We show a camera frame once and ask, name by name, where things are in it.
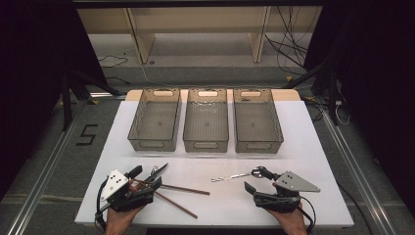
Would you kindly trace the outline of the fork with wooden handle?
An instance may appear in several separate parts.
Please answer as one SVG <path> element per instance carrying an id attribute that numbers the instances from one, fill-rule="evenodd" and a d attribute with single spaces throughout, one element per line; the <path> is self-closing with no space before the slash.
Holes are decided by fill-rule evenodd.
<path id="1" fill-rule="evenodd" d="M 235 174 L 235 175 L 230 175 L 230 176 L 212 178 L 210 180 L 210 182 L 219 182 L 219 181 L 230 180 L 230 179 L 245 177 L 245 176 L 253 176 L 253 177 L 256 177 L 256 178 L 261 178 L 262 177 L 262 175 L 258 172 L 254 172 L 254 173 L 249 172 L 249 173 L 241 173 L 241 174 Z"/>

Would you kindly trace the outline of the black curtain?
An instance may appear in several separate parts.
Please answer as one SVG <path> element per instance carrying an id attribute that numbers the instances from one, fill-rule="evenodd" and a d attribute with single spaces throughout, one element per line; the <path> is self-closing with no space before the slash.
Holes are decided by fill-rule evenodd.
<path id="1" fill-rule="evenodd" d="M 326 0 L 305 67 L 328 55 L 344 26 L 341 93 L 375 158 L 415 216 L 415 0 Z"/>
<path id="2" fill-rule="evenodd" d="M 70 87 L 107 81 L 73 0 L 0 0 L 0 200 Z"/>

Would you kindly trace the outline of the person's left hand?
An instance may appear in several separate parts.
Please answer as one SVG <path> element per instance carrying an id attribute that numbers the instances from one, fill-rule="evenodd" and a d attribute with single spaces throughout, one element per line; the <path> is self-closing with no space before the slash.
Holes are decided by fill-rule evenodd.
<path id="1" fill-rule="evenodd" d="M 135 216 L 143 207 L 127 212 L 116 212 L 109 209 L 107 212 L 107 227 L 105 235 L 124 235 L 134 220 Z"/>

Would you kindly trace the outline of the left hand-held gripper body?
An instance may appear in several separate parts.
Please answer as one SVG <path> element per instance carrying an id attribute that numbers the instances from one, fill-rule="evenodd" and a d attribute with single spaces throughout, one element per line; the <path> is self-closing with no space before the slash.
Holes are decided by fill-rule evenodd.
<path id="1" fill-rule="evenodd" d="M 126 173 L 113 169 L 100 190 L 100 201 L 106 204 L 100 207 L 100 212 L 112 208 L 116 212 L 129 212 L 146 206 L 154 200 L 153 195 L 146 195 L 143 188 L 130 191 L 130 181 Z"/>

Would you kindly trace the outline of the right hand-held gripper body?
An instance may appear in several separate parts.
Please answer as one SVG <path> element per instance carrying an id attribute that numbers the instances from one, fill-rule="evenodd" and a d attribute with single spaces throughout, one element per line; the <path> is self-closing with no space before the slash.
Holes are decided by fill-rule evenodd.
<path id="1" fill-rule="evenodd" d="M 320 188 L 297 174 L 286 171 L 273 180 L 276 193 L 265 194 L 256 191 L 254 203 L 257 207 L 279 213 L 293 212 L 300 204 L 300 192 L 320 192 Z"/>

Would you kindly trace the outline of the beige wooden desk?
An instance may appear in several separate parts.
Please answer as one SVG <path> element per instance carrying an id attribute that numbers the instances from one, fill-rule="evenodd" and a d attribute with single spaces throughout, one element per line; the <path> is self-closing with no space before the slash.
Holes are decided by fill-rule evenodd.
<path id="1" fill-rule="evenodd" d="M 248 36 L 253 60 L 261 59 L 265 34 L 312 32 L 320 6 L 280 7 L 178 7 L 79 9 L 89 34 L 130 34 L 138 60 L 148 61 L 157 33 L 244 33 Z"/>

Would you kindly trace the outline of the black metal stand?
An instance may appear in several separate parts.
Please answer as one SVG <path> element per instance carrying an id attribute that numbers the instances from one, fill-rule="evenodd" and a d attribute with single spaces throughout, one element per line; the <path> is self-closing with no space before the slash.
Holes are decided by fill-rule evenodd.
<path id="1" fill-rule="evenodd" d="M 80 101 L 86 101 L 90 97 L 90 92 L 86 88 L 87 84 L 92 84 L 115 96 L 124 95 L 124 92 L 112 88 L 105 81 L 96 79 L 81 70 L 66 71 L 61 77 L 61 94 L 64 105 L 63 131 L 66 131 L 72 122 L 72 111 L 69 93 L 72 92 Z"/>
<path id="2" fill-rule="evenodd" d="M 312 92 L 314 94 L 322 94 L 324 91 L 328 92 L 329 103 L 328 112 L 329 118 L 334 125 L 338 125 L 339 121 L 336 115 L 336 101 L 337 101 L 337 78 L 335 66 L 332 62 L 325 59 L 322 63 L 316 66 L 314 69 L 308 71 L 301 77 L 290 81 L 287 85 L 283 86 L 283 89 L 294 89 L 298 85 L 306 82 L 307 80 L 315 77 L 316 80 L 312 85 Z"/>

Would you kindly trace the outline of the long aluminium floor rail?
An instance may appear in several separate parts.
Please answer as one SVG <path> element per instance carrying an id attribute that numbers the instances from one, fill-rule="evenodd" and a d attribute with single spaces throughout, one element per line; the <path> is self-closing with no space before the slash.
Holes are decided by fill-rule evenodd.
<path id="1" fill-rule="evenodd" d="M 67 127 L 61 124 L 64 108 L 55 108 L 34 150 L 24 162 L 11 188 L 0 201 L 0 215 L 6 215 L 3 235 L 23 235 L 41 195 L 69 143 L 77 120 L 86 107 L 85 101 L 71 104 L 72 118 Z"/>
<path id="2" fill-rule="evenodd" d="M 346 167 L 363 201 L 365 202 L 368 211 L 374 219 L 380 234 L 397 235 L 396 230 L 392 226 L 392 221 L 390 220 L 387 211 L 384 209 L 378 197 L 375 195 L 375 192 L 371 188 L 369 181 L 360 168 L 340 129 L 332 123 L 329 115 L 326 112 L 323 112 L 322 116 L 336 145 L 338 146 L 338 149 L 341 152 Z"/>

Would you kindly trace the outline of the short aluminium rail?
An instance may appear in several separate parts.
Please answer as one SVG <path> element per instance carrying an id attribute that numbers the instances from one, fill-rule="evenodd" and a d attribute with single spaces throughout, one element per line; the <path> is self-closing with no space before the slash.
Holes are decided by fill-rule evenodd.
<path id="1" fill-rule="evenodd" d="M 90 97 L 93 100 L 98 99 L 117 99 L 117 100 L 125 100 L 126 95 L 114 95 L 108 92 L 92 92 L 90 93 Z"/>

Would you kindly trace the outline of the person's right hand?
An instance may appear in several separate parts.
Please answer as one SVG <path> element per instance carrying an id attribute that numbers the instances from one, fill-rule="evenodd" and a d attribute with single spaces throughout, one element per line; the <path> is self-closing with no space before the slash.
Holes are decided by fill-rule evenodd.
<path id="1" fill-rule="evenodd" d="M 293 212 L 279 213 L 267 210 L 280 224 L 287 235 L 308 235 L 300 209 L 302 204 Z"/>

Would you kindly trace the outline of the transparent grey plastic bin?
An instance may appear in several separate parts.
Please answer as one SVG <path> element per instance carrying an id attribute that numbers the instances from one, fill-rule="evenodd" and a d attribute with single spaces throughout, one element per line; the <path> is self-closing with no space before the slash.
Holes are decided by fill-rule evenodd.
<path id="1" fill-rule="evenodd" d="M 225 88 L 188 91 L 182 139 L 188 153 L 227 152 L 229 123 Z"/>
<path id="2" fill-rule="evenodd" d="M 180 113 L 178 88 L 144 89 L 127 136 L 133 149 L 173 152 Z"/>
<path id="3" fill-rule="evenodd" d="M 270 89 L 233 90 L 237 153 L 276 154 L 284 136 Z"/>

